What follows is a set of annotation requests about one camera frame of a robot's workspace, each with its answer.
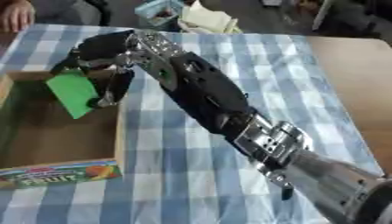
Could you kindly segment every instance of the green paper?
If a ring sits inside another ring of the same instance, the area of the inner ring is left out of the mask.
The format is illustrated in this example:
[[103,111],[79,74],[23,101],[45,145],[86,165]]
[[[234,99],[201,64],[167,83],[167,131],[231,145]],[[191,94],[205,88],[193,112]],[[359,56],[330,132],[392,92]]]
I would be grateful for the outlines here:
[[93,110],[88,107],[91,98],[98,97],[93,84],[81,70],[65,70],[46,82],[73,119]]

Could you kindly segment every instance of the person's arm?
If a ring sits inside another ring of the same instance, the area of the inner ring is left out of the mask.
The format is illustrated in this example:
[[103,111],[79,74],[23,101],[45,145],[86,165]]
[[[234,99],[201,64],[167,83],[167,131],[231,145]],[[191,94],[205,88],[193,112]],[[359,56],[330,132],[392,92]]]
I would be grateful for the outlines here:
[[5,32],[20,32],[34,23],[35,10],[27,0],[6,0],[0,15],[0,23]]

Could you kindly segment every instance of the checkered tablecloth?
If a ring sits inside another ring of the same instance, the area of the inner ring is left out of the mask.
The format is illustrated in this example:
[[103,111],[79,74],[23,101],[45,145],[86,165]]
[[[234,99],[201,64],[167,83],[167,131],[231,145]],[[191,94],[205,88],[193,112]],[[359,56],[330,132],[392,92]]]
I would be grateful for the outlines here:
[[[43,70],[78,41],[124,30],[42,25],[20,33],[3,56],[9,70]],[[305,37],[167,33],[219,67],[274,122],[307,131],[317,153],[381,172],[326,81]],[[0,191],[3,223],[327,223],[296,192],[275,187],[222,137],[209,134],[136,70],[129,89],[123,178]]]

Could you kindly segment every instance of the cardboard box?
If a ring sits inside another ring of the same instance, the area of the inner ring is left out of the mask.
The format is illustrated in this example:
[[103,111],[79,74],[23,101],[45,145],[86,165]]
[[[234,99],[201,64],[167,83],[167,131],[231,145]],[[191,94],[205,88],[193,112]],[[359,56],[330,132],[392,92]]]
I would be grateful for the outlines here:
[[[89,76],[103,82],[109,75]],[[124,105],[74,120],[45,84],[50,78],[48,72],[0,77],[0,188],[121,176]]]

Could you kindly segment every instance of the colorful label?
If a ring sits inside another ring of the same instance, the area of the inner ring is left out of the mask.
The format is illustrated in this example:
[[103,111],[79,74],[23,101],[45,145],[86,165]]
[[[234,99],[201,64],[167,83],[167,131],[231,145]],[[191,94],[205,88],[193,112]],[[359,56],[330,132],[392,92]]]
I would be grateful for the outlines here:
[[26,188],[121,176],[116,161],[67,164],[0,171],[0,188]]

